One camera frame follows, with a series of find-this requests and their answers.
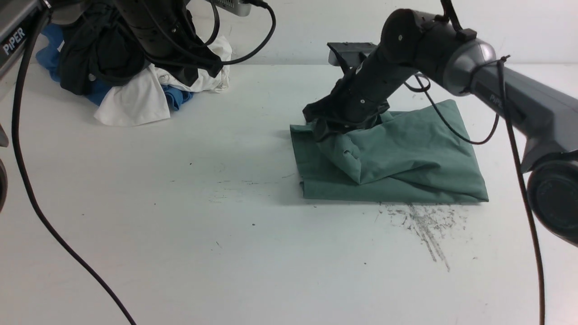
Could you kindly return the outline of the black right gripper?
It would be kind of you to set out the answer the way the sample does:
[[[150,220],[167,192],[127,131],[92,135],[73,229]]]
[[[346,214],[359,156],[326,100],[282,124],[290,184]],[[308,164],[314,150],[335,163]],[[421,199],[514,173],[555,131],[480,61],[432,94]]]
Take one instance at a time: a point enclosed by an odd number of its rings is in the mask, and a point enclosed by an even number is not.
[[[378,125],[390,107],[388,98],[415,73],[411,66],[388,61],[381,50],[372,51],[336,82],[330,94],[303,109],[314,140]]]

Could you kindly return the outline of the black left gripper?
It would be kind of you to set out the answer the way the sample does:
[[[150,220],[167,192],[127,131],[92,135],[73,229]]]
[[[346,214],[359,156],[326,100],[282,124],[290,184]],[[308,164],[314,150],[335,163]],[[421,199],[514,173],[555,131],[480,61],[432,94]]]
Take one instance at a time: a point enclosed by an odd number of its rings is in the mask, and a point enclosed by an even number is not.
[[[216,77],[224,67],[223,60],[203,43],[194,30],[169,27],[158,31],[158,47],[162,49],[162,54],[154,55],[154,64],[167,70],[186,86],[197,80],[198,70]]]

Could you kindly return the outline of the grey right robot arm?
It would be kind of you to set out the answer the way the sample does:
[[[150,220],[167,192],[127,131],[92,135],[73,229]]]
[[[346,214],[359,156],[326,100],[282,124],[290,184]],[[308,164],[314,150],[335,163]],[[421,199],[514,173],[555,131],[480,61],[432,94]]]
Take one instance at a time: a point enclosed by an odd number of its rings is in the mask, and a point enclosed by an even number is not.
[[[526,137],[520,171],[530,173],[529,206],[547,230],[576,246],[577,99],[506,68],[506,58],[460,26],[451,2],[442,4],[442,16],[392,12],[377,47],[329,95],[305,106],[305,120],[321,123],[318,139],[373,127],[388,97],[416,73],[452,95],[474,95]]]

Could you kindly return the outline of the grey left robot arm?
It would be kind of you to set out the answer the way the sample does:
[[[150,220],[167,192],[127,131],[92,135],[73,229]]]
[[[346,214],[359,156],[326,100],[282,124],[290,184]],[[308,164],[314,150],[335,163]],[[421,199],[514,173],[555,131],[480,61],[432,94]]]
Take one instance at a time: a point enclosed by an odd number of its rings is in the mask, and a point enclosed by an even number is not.
[[[1,2],[1,76],[20,62],[27,68],[40,31],[51,21],[73,23],[88,8],[86,0],[3,0]],[[182,82],[198,69],[216,76],[223,60],[196,34],[185,0],[114,0],[122,26],[136,37],[145,57]]]

